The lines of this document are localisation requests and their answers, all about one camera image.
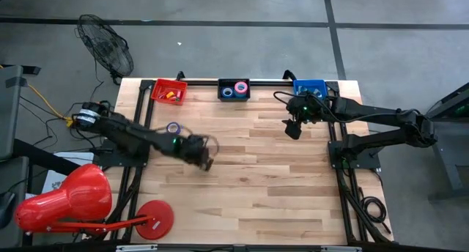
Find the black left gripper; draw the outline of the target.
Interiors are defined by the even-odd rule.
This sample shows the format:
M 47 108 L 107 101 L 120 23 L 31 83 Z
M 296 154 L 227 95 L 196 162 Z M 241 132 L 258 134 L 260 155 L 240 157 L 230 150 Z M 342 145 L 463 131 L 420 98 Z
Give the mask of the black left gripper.
M 207 143 L 209 136 L 189 135 L 181 143 L 181 158 L 189 164 L 202 165 L 202 171 L 209 171 L 213 164 Z

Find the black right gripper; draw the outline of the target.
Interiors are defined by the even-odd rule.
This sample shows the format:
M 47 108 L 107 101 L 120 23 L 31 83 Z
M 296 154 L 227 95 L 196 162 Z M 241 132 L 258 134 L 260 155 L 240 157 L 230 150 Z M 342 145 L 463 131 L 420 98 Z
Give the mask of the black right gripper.
M 322 121 L 322 108 L 322 102 L 312 94 L 294 95 L 286 106 L 292 118 L 284 120 L 285 133 L 292 139 L 299 139 L 302 124 Z

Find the blue plastic bin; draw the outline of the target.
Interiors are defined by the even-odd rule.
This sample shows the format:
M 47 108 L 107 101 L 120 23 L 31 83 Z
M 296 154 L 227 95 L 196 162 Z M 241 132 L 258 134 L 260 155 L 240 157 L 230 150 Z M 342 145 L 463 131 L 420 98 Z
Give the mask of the blue plastic bin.
M 315 95 L 315 90 L 318 89 L 320 90 L 324 97 L 321 97 L 321 100 L 324 100 L 325 97 L 328 95 L 328 90 L 325 84 L 324 80 L 296 80 L 293 81 L 293 88 L 294 88 L 294 93 L 296 95 L 298 94 L 298 87 L 299 86 L 307 86 L 309 89 L 309 92 Z

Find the black plastic bin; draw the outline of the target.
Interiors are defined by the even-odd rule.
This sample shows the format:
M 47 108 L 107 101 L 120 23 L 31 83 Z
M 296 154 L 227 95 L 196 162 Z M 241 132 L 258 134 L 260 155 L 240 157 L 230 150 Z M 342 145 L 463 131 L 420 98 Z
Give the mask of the black plastic bin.
M 245 81 L 248 84 L 248 91 L 247 93 L 247 98 L 244 99 L 239 99 L 235 97 L 235 84 L 238 81 Z M 221 96 L 221 90 L 224 87 L 231 87 L 233 88 L 234 95 L 231 98 L 222 98 Z M 247 78 L 221 78 L 218 80 L 218 99 L 222 102 L 245 102 L 251 98 L 251 87 L 250 87 L 250 80 Z

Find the red plastic bin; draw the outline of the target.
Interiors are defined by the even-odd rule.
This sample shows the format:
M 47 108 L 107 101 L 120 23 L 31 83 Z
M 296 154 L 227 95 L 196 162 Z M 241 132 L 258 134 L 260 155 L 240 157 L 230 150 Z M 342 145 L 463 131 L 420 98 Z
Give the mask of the red plastic bin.
M 187 92 L 188 84 L 183 81 L 176 81 L 176 80 L 168 80 L 159 78 L 152 90 L 152 94 L 150 97 L 159 103 L 166 103 L 172 105 L 182 105 L 185 99 L 185 95 Z M 177 98 L 178 91 L 181 91 L 181 98 Z M 173 92 L 175 96 L 166 99 L 158 99 L 158 97 L 162 94 L 168 94 L 169 92 Z

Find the red desk lamp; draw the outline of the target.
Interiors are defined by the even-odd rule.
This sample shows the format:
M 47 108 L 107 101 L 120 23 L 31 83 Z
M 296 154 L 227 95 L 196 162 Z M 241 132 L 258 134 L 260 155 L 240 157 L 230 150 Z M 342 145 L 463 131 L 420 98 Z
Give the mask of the red desk lamp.
M 146 240 L 166 236 L 174 225 L 171 206 L 161 200 L 148 201 L 130 220 L 101 223 L 111 212 L 111 186 L 95 164 L 80 166 L 56 190 L 21 202 L 13 215 L 26 232 L 80 232 L 106 234 L 135 226 Z

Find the grey metal desk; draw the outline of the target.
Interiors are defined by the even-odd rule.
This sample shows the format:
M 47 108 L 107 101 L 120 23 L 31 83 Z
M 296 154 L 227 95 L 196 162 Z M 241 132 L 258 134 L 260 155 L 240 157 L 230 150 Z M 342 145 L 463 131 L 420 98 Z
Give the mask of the grey metal desk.
M 464 168 L 469 171 L 469 82 L 438 100 L 426 117 L 435 123 L 438 141 L 432 149 L 451 186 L 428 199 L 469 198 L 469 183 L 463 182 L 459 172 Z

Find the black floor fan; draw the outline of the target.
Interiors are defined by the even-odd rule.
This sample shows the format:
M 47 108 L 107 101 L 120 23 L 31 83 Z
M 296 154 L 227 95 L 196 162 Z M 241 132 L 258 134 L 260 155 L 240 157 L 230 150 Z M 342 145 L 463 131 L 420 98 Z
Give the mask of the black floor fan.
M 78 18 L 76 31 L 94 60 L 109 71 L 116 85 L 134 69 L 126 39 L 118 35 L 103 19 L 93 14 Z

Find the black steel beam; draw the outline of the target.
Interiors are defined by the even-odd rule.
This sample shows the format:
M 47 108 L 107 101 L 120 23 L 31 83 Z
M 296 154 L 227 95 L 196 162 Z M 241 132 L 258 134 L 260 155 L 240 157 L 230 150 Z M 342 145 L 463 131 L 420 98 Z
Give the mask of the black steel beam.
M 80 167 L 72 161 L 55 156 L 19 139 L 14 140 L 12 154 L 16 157 L 27 157 L 35 165 L 66 176 Z

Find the black computer mouse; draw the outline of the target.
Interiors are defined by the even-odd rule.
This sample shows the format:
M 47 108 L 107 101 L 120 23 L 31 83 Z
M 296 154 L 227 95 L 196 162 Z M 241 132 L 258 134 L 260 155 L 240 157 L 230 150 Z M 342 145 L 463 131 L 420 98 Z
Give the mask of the black computer mouse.
M 0 229 L 6 227 L 11 221 L 15 199 L 16 195 L 13 192 L 0 193 Z

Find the silver metal bracket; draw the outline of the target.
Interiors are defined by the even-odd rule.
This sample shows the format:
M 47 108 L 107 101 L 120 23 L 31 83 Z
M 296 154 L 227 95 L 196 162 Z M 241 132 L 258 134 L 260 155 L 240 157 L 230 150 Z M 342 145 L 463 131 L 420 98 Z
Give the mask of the silver metal bracket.
M 360 247 L 352 246 L 322 246 L 320 252 L 363 252 Z
M 158 246 L 156 244 L 146 245 L 118 245 L 115 252 L 156 252 Z

